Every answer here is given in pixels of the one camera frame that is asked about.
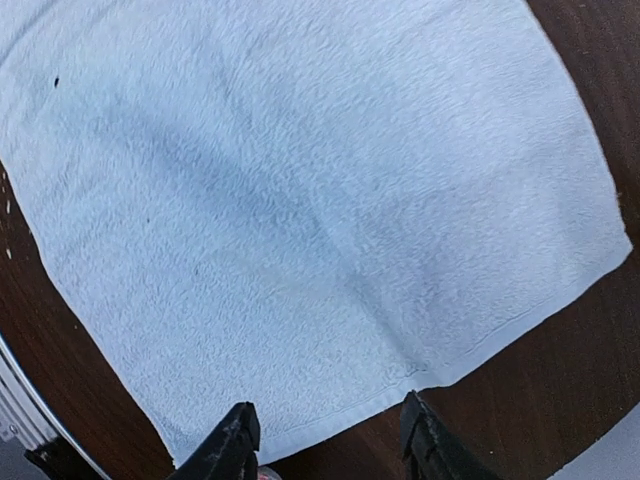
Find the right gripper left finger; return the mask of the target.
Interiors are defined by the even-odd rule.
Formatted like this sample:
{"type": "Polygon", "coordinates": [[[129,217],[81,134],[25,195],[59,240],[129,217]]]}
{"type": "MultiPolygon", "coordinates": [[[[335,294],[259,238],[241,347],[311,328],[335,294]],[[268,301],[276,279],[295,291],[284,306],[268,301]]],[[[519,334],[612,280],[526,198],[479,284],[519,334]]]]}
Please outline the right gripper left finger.
{"type": "Polygon", "coordinates": [[[236,403],[168,480],[256,480],[260,423],[251,402],[236,403]]]}

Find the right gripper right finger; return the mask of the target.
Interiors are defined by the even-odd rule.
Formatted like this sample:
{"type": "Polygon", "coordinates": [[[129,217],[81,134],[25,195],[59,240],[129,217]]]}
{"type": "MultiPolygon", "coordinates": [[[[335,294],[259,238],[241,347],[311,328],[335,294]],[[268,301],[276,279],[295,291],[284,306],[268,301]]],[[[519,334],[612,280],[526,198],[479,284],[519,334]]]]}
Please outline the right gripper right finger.
{"type": "Polygon", "coordinates": [[[447,429],[416,391],[410,391],[403,401],[400,439],[406,479],[500,479],[447,429]]]}

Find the light blue towel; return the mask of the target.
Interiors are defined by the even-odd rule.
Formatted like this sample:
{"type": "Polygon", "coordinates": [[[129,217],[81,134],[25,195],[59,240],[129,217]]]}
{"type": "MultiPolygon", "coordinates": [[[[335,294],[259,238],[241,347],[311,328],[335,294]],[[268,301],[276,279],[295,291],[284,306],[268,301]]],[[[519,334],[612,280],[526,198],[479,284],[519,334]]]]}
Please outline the light blue towel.
{"type": "Polygon", "coordinates": [[[522,1],[5,1],[1,159],[176,464],[451,385],[632,249],[522,1]]]}

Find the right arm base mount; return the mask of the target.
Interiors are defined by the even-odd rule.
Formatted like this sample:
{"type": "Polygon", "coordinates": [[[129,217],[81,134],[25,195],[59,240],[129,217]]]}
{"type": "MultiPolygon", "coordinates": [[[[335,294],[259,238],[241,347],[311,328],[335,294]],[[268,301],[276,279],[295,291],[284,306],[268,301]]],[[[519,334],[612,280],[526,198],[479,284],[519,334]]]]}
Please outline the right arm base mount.
{"type": "Polygon", "coordinates": [[[102,480],[102,476],[62,437],[34,450],[26,450],[24,457],[51,480],[102,480]]]}

